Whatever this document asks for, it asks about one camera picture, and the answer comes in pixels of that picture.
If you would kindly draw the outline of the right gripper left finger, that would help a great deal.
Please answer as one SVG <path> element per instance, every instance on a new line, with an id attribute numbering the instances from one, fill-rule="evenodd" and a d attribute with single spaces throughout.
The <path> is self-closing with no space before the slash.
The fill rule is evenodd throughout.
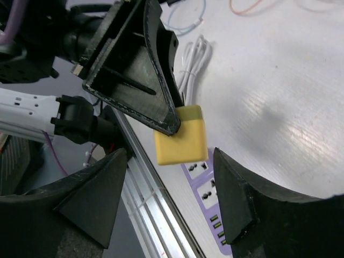
<path id="1" fill-rule="evenodd" d="M 1 257 L 101 257 L 126 167 L 119 149 L 51 184 L 1 197 Z"/>

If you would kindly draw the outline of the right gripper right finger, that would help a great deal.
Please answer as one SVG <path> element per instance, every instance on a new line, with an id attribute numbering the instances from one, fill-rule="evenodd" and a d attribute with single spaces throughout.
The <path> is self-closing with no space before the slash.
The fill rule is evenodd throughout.
<path id="1" fill-rule="evenodd" d="M 213 166 L 234 257 L 343 257 L 343 195 L 321 199 L 292 191 L 219 148 Z"/>

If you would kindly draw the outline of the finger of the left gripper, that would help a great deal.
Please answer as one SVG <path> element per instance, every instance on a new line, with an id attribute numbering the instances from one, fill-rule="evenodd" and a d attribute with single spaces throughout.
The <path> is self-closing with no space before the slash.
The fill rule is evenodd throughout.
<path id="1" fill-rule="evenodd" d="M 83 89 L 165 135 L 180 119 L 167 118 L 144 38 L 145 1 L 115 2 L 82 55 Z"/>
<path id="2" fill-rule="evenodd" d="M 183 106 L 173 73 L 178 40 L 176 34 L 163 25 L 161 13 L 158 1 L 145 1 L 144 38 L 168 109 L 167 118 L 177 118 L 176 109 Z"/>

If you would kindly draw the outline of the purple power strip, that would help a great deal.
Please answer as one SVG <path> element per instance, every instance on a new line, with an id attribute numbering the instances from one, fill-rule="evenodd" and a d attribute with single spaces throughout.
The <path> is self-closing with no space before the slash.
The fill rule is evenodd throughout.
<path id="1" fill-rule="evenodd" d="M 232 257 L 232 250 L 225 238 L 223 222 L 214 180 L 213 148 L 208 149 L 208 159 L 184 163 L 181 168 L 202 211 L 206 223 L 223 257 Z"/>

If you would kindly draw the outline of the yellow plug adapter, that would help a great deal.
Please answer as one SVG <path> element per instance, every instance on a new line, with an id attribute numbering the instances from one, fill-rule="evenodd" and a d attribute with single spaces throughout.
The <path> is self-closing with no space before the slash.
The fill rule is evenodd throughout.
<path id="1" fill-rule="evenodd" d="M 158 165 L 200 162 L 208 159 L 206 128 L 199 105 L 177 108 L 181 121 L 176 134 L 167 136 L 154 131 Z"/>

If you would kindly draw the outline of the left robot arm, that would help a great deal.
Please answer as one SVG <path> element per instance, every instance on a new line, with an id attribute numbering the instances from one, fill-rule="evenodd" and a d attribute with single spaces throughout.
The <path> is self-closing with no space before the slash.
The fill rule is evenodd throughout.
<path id="1" fill-rule="evenodd" d="M 73 64 L 83 89 L 164 135 L 181 127 L 173 75 L 178 40 L 160 1 L 81 4 L 1 1 L 1 82 L 57 78 L 56 58 Z"/>

